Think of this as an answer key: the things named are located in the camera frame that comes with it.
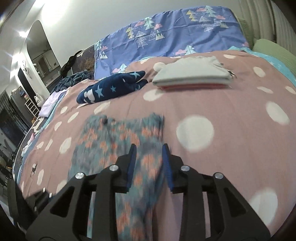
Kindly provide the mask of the black garment on headboard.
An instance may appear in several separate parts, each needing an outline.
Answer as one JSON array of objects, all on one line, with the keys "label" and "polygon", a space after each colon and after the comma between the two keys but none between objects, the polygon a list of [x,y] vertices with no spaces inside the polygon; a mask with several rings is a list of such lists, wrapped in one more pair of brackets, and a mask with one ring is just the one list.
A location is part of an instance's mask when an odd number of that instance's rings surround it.
[{"label": "black garment on headboard", "polygon": [[80,54],[81,52],[82,52],[82,50],[79,50],[74,55],[70,56],[68,61],[62,66],[62,68],[60,70],[60,75],[62,78],[67,76],[68,71],[71,69],[71,67],[73,66],[73,64],[76,61],[77,55]]}]

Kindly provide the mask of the folded pink clothes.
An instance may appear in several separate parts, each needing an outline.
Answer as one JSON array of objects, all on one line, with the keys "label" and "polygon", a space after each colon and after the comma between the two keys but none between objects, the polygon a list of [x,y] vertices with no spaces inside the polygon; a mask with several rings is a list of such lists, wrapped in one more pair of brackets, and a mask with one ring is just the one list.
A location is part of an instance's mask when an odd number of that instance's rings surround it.
[{"label": "folded pink clothes", "polygon": [[184,90],[184,89],[223,89],[227,88],[227,84],[181,84],[181,85],[169,85],[169,86],[159,86],[161,90]]}]

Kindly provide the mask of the dark patterned headboard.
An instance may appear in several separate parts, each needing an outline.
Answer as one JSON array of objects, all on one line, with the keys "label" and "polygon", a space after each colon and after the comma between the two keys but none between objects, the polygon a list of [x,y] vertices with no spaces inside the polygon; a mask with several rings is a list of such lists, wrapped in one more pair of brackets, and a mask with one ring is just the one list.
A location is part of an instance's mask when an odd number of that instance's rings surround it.
[{"label": "dark patterned headboard", "polygon": [[88,72],[94,74],[94,45],[83,50],[76,56],[75,63],[72,66],[72,73],[81,72],[87,70]]}]

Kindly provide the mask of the pink polka dot bedspread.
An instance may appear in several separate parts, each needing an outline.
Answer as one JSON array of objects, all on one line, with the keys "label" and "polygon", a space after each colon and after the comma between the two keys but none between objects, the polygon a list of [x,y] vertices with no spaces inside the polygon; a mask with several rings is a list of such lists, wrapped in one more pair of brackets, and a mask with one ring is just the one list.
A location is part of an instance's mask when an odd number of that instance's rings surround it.
[{"label": "pink polka dot bedspread", "polygon": [[[165,65],[184,57],[152,57],[132,63],[148,83],[138,91],[93,104],[78,104],[79,93],[94,80],[68,89],[47,126],[38,120],[35,138],[25,142],[23,165],[15,170],[23,196],[42,189],[58,193],[68,171],[82,126],[92,115],[116,120],[165,119],[162,141],[172,154],[200,173],[223,173],[249,202],[271,234],[295,206],[295,86],[275,64],[241,51],[214,51],[231,71],[221,89],[165,91],[152,78]],[[162,186],[152,213],[152,240],[177,240],[182,199]]]}]

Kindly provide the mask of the grey curtain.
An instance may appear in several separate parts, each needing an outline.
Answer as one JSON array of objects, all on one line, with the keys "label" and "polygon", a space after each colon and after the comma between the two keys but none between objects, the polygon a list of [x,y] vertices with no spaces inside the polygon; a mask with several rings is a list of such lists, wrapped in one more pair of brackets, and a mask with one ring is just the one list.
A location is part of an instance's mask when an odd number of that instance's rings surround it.
[{"label": "grey curtain", "polygon": [[295,54],[295,17],[274,1],[239,1],[239,20],[243,33],[253,47],[256,40],[267,39]]}]

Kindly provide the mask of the navy star fleece blanket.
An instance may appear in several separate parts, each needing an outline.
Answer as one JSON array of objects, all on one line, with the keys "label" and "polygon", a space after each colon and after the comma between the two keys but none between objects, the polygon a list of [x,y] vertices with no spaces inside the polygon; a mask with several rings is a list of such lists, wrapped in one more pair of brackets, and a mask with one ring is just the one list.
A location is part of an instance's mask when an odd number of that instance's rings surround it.
[{"label": "navy star fleece blanket", "polygon": [[76,98],[78,104],[93,104],[138,91],[148,81],[144,79],[144,71],[117,73],[103,78],[82,90]]}]

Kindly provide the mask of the green pillow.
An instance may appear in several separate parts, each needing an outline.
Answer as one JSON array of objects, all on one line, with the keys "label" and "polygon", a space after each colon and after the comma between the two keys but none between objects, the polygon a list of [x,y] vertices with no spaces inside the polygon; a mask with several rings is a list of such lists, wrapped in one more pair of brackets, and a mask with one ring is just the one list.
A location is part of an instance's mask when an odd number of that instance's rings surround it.
[{"label": "green pillow", "polygon": [[251,28],[248,26],[246,20],[238,18],[238,23],[240,24],[243,35],[246,38],[246,42],[242,44],[243,47],[247,47],[250,50],[260,54],[265,54],[274,57],[278,61],[281,61],[295,76],[294,54],[270,40],[255,39],[255,37],[253,36],[253,32]]}]

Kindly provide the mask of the white bunny figurine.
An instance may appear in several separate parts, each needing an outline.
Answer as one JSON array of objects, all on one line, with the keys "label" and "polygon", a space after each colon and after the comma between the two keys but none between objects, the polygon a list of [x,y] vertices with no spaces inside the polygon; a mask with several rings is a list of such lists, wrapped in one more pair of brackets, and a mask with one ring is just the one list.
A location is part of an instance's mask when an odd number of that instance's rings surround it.
[{"label": "white bunny figurine", "polygon": [[42,107],[45,100],[43,99],[42,96],[40,96],[39,94],[36,93],[36,95],[34,96],[35,102],[37,104],[38,107]]}]

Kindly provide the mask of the folded white grey clothes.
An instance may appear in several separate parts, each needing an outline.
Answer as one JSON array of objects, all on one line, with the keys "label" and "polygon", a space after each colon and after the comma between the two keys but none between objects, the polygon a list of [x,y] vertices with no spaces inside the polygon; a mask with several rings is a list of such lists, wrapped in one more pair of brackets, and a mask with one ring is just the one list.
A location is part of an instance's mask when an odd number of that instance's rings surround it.
[{"label": "folded white grey clothes", "polygon": [[231,71],[215,56],[196,56],[165,65],[153,77],[152,83],[159,87],[192,84],[229,85],[232,79]]}]

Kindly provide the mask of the blue tree print sheet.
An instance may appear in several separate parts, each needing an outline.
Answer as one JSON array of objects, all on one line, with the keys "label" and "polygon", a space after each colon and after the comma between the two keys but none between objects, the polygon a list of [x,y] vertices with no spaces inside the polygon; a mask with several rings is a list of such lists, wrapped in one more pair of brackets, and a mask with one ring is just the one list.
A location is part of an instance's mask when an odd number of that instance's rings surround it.
[{"label": "blue tree print sheet", "polygon": [[182,57],[247,47],[234,13],[222,6],[166,11],[148,16],[99,40],[94,46],[94,77],[123,73],[134,61]]}]

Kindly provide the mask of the arched wall mirror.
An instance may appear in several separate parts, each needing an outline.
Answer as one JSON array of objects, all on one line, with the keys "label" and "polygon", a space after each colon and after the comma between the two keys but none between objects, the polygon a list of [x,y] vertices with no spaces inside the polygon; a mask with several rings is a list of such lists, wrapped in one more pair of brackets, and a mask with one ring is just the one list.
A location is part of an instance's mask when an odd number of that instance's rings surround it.
[{"label": "arched wall mirror", "polygon": [[30,28],[26,42],[28,54],[37,74],[48,91],[51,92],[61,80],[61,66],[39,20],[35,21]]}]

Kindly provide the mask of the teal floral small garment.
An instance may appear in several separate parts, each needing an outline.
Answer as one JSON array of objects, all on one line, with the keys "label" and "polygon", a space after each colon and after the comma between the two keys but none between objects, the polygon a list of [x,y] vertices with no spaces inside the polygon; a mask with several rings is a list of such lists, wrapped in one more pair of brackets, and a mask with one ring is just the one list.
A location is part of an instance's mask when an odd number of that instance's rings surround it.
[{"label": "teal floral small garment", "polygon": [[116,120],[92,115],[82,126],[68,178],[112,172],[119,240],[152,240],[152,213],[164,182],[162,134],[165,119]]}]

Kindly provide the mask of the lavender folded cloth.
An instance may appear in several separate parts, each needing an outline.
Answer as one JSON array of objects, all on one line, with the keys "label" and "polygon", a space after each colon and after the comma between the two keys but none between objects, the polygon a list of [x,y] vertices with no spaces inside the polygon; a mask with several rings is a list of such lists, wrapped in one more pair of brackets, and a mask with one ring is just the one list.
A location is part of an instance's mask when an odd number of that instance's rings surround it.
[{"label": "lavender folded cloth", "polygon": [[48,118],[49,115],[51,114],[51,112],[53,111],[56,103],[58,102],[59,100],[59,97],[65,93],[67,90],[64,89],[64,90],[61,90],[59,92],[53,92],[44,102],[44,104],[42,105],[41,107],[41,110],[39,112],[39,115],[40,117],[45,117],[45,118]]}]

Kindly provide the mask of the dark teal fleece blanket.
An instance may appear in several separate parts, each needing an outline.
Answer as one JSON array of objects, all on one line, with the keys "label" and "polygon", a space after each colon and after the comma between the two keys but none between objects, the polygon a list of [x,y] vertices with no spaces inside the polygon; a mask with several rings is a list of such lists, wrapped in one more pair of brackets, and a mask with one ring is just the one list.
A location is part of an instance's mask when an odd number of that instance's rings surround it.
[{"label": "dark teal fleece blanket", "polygon": [[84,70],[81,72],[77,72],[71,76],[67,76],[58,82],[58,84],[53,88],[50,94],[52,94],[53,92],[60,92],[62,90],[66,90],[69,87],[73,87],[74,85],[78,84],[83,80],[90,79],[92,76],[93,73],[89,72],[88,70]]}]

